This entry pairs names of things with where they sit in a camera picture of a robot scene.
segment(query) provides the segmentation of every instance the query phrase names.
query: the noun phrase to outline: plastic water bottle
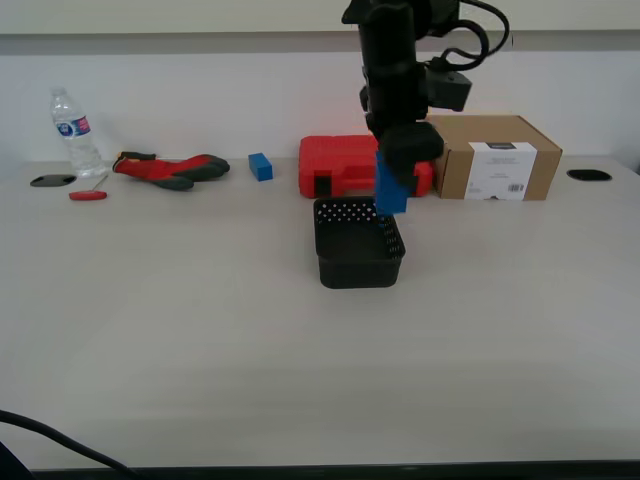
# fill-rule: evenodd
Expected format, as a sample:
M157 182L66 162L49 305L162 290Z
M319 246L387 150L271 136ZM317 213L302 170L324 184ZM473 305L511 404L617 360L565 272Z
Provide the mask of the plastic water bottle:
M91 127L80 105L62 87L51 89L51 117L69 150L71 165L80 178L107 172L100 152L93 144Z

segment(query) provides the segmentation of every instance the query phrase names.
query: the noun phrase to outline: blue block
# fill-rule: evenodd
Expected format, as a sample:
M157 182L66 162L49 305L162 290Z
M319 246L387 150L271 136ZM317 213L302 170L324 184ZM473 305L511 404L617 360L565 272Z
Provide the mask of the blue block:
M376 208L378 215L406 213L411 192L400 185L384 163L382 155L376 154Z
M259 182L273 180L273 165L264 153L249 155L249 168Z

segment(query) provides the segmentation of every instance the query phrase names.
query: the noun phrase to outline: black mesh basket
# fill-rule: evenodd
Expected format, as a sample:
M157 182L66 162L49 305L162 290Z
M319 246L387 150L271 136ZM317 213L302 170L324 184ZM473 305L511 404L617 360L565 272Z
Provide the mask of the black mesh basket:
M380 288L396 283L406 251L393 217L378 217L372 197L313 204L320 281L328 288Z

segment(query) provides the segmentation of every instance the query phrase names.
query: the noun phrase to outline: white label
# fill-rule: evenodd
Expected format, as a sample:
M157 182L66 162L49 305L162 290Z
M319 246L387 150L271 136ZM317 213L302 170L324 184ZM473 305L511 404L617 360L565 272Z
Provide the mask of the white label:
M467 200L524 200L538 151L529 143L470 143Z

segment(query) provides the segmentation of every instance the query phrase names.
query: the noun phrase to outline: bottle cap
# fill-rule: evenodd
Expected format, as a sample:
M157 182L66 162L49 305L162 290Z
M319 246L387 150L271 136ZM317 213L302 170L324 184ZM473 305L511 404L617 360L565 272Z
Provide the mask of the bottle cap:
M60 97L67 94L67 89L64 87L51 87L51 95L54 97Z

